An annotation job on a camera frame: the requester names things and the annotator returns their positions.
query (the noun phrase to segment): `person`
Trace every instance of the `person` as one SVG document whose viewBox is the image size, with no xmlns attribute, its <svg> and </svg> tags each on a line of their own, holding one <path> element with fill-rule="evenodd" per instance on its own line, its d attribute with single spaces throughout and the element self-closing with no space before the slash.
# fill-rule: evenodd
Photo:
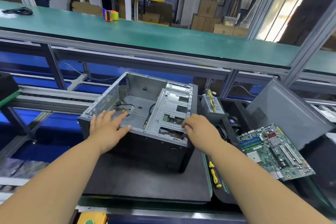
<svg viewBox="0 0 336 224">
<path fill-rule="evenodd" d="M 0 205 L 0 223 L 67 224 L 101 154 L 131 126 L 119 128 L 124 113 L 104 111 L 90 124 L 90 136 L 74 146 Z M 183 122 L 192 143 L 207 154 L 250 224 L 332 223 L 233 145 L 221 139 L 204 116 Z"/>
</svg>

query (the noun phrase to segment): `left arm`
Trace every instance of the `left arm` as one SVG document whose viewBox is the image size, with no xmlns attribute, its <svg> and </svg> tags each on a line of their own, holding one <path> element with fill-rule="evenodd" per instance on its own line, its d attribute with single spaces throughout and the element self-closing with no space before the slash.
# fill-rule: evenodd
<svg viewBox="0 0 336 224">
<path fill-rule="evenodd" d="M 68 223 L 101 154 L 112 149 L 130 130 L 117 130 L 124 113 L 94 116 L 90 136 L 74 146 L 19 188 L 0 205 L 0 223 Z"/>
</svg>

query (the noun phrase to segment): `motherboard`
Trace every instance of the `motherboard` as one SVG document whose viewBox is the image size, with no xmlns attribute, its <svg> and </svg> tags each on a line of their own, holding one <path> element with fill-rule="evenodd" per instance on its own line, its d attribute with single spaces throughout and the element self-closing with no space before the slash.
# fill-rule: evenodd
<svg viewBox="0 0 336 224">
<path fill-rule="evenodd" d="M 241 150 L 275 179 L 293 180 L 315 174 L 276 124 L 237 137 Z"/>
</svg>

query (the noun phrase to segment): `screwdriver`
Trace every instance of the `screwdriver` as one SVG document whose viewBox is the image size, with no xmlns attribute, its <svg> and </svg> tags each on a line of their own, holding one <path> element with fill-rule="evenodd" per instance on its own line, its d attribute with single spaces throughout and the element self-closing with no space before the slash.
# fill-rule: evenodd
<svg viewBox="0 0 336 224">
<path fill-rule="evenodd" d="M 213 178 L 213 183 L 215 184 L 215 187 L 217 189 L 220 189 L 222 187 L 222 184 L 221 184 L 221 177 L 219 176 L 216 168 L 215 168 L 215 165 L 211 162 L 211 160 L 209 159 L 209 168 L 210 168 L 210 172 L 212 174 L 212 178 Z"/>
</svg>

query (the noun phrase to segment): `black mat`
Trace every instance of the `black mat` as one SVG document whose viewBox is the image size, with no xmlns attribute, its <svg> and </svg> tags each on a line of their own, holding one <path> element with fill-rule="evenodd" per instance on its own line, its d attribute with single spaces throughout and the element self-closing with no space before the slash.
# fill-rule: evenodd
<svg viewBox="0 0 336 224">
<path fill-rule="evenodd" d="M 182 174 L 154 170 L 145 163 L 106 153 L 99 158 L 84 195 L 209 202 L 206 172 L 197 149 Z"/>
</svg>

